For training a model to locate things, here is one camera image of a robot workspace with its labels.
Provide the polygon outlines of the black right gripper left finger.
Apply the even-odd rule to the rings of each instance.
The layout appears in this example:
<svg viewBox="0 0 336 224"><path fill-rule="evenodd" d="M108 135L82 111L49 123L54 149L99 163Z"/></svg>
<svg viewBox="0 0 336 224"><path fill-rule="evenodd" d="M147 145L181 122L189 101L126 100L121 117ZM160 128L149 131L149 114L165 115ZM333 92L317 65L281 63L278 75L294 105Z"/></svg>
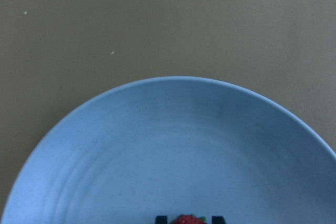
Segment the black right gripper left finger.
<svg viewBox="0 0 336 224"><path fill-rule="evenodd" d="M167 216L156 216L155 224L167 224Z"/></svg>

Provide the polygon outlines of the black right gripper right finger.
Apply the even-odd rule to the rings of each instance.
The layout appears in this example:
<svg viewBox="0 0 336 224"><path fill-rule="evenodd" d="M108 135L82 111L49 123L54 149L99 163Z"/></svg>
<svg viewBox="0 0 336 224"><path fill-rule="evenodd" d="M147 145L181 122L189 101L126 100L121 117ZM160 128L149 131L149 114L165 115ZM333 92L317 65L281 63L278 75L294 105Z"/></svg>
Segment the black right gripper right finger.
<svg viewBox="0 0 336 224"><path fill-rule="evenodd" d="M212 224L225 224L223 216L212 216Z"/></svg>

